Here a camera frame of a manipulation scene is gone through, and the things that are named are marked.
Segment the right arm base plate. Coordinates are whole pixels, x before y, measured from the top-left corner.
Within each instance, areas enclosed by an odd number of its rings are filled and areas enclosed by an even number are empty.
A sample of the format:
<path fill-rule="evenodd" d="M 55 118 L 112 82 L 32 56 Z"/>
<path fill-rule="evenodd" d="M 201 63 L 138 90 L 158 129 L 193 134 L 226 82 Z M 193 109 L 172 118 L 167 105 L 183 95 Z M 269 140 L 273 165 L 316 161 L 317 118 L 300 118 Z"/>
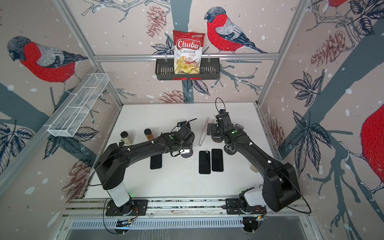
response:
<path fill-rule="evenodd" d="M 249 206 L 240 199 L 225 199 L 222 209 L 226 210 L 228 215 L 265 215 L 267 213 L 265 206 Z"/>

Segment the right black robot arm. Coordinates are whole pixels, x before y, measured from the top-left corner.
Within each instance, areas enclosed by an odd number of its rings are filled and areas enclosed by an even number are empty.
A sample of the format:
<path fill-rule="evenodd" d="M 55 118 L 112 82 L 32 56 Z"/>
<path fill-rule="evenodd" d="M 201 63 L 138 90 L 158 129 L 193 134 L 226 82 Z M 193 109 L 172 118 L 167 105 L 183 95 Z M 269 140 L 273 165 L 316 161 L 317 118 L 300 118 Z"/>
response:
<path fill-rule="evenodd" d="M 215 124 L 208 124 L 207 134 L 220 138 L 226 144 L 224 151 L 227 154 L 240 153 L 259 171 L 264 180 L 263 199 L 274 212 L 302 197 L 295 168 L 265 153 L 239 125 L 233 125 L 224 109 L 219 110 Z"/>

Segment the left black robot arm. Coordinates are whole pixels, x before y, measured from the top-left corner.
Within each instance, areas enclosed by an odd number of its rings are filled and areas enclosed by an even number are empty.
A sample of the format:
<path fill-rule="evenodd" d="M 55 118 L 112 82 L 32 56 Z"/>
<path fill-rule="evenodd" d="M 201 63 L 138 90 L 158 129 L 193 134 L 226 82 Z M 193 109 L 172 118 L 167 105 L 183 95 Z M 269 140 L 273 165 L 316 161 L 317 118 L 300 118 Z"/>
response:
<path fill-rule="evenodd" d="M 195 134 L 187 121 L 175 131 L 162 133 L 159 137 L 130 146 L 109 145 L 95 165 L 95 172 L 105 191 L 116 207 L 130 207 L 132 198 L 123 181 L 126 168 L 157 155 L 170 154 L 177 157 L 193 149 Z"/>

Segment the black phone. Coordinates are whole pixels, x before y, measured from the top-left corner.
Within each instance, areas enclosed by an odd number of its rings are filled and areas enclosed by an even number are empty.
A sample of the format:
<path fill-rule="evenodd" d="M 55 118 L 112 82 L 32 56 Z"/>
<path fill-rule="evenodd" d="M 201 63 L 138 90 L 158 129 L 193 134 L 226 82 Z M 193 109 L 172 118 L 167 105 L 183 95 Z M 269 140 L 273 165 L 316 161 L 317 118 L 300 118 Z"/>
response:
<path fill-rule="evenodd" d="M 211 154 L 209 151 L 199 152 L 199 174 L 209 175 L 211 173 Z"/>
<path fill-rule="evenodd" d="M 224 171 L 224 161 L 223 161 L 223 150 L 222 149 L 212 149 L 212 171 L 213 172 L 223 172 Z"/>
<path fill-rule="evenodd" d="M 162 155 L 151 156 L 151 160 L 150 160 L 150 169 L 151 170 L 161 169 L 162 166 L 163 166 L 163 156 Z"/>

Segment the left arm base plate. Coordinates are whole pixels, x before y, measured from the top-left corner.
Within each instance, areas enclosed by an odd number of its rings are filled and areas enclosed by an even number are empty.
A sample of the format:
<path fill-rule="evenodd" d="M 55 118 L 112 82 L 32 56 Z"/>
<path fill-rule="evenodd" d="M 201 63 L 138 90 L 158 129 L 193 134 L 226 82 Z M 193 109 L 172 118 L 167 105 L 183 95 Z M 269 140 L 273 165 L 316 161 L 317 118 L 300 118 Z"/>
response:
<path fill-rule="evenodd" d="M 107 217 L 120 217 L 120 216 L 145 216 L 148 208 L 148 200 L 135 200 L 131 199 L 121 207 L 117 207 L 113 200 L 106 204 Z"/>

